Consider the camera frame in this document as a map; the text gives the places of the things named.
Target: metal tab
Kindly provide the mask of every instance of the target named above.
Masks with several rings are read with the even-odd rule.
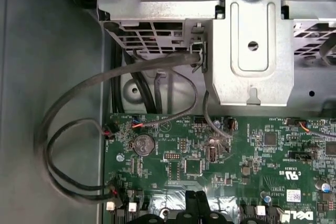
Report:
[[[222,105],[286,106],[292,34],[292,21],[281,18],[281,0],[225,0],[225,19],[208,28],[209,92]]]

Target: mounting hole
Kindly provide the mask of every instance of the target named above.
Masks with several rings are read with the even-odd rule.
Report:
[[[258,43],[256,43],[255,41],[251,41],[249,44],[248,44],[248,49],[250,49],[251,51],[257,51],[259,48],[259,45]]]

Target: orange wire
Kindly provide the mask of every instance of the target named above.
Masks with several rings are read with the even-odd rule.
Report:
[[[304,125],[301,122],[299,122],[299,124],[300,124],[301,128],[303,128],[305,131],[310,132],[310,130],[308,128],[304,127]]]
[[[134,125],[134,126],[132,126],[132,128],[137,128],[137,127],[141,127],[141,126],[143,126],[143,123],[139,123],[137,125]]]

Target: dell logo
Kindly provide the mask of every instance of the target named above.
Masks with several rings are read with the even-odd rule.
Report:
[[[314,220],[314,213],[312,211],[308,212],[296,212],[296,211],[285,211],[285,213],[292,215],[293,220],[299,219],[299,220]]]

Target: green circuit board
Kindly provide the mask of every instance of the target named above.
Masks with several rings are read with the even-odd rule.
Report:
[[[203,117],[192,115],[132,128],[134,121],[165,117],[110,117],[119,132],[106,140],[104,181],[116,178],[129,201],[141,195],[149,204],[146,211],[159,215],[164,207],[182,209],[186,190],[204,190],[210,207],[230,215],[235,223],[242,216],[241,206],[256,214],[259,205],[281,208],[293,224],[336,223],[336,142],[308,134],[298,124],[332,134],[335,120],[212,118],[229,138],[218,136]],[[330,192],[323,192],[322,184],[330,185]],[[271,200],[267,204],[266,196]],[[105,210],[103,223],[116,223],[112,218]]]

